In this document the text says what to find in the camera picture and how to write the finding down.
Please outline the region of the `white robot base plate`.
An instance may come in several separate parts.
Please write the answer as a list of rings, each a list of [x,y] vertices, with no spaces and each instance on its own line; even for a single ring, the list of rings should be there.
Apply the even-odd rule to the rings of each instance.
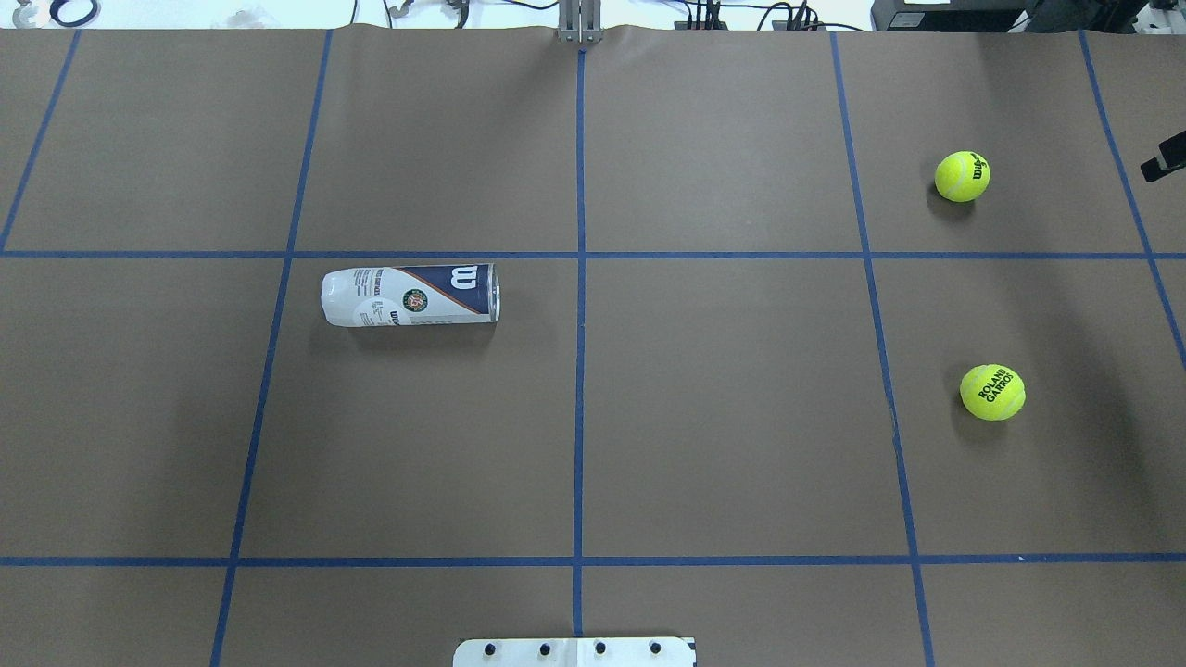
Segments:
[[[676,636],[474,639],[453,666],[696,666],[693,639]]]

